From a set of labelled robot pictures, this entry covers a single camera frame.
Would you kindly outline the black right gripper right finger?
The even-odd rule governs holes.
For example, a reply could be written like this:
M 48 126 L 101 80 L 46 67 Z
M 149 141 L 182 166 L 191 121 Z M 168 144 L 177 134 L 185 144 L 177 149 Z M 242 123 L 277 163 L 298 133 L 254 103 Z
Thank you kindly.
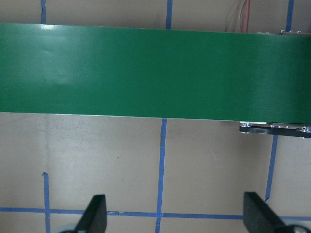
M 243 223 L 249 233 L 282 233 L 287 228 L 256 192 L 244 192 Z

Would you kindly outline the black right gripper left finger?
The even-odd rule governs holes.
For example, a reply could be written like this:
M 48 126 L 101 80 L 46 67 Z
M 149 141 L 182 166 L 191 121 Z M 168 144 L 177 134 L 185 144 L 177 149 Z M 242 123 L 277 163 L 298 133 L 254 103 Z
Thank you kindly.
M 94 195 L 76 225 L 75 233 L 104 233 L 107 228 L 105 195 Z

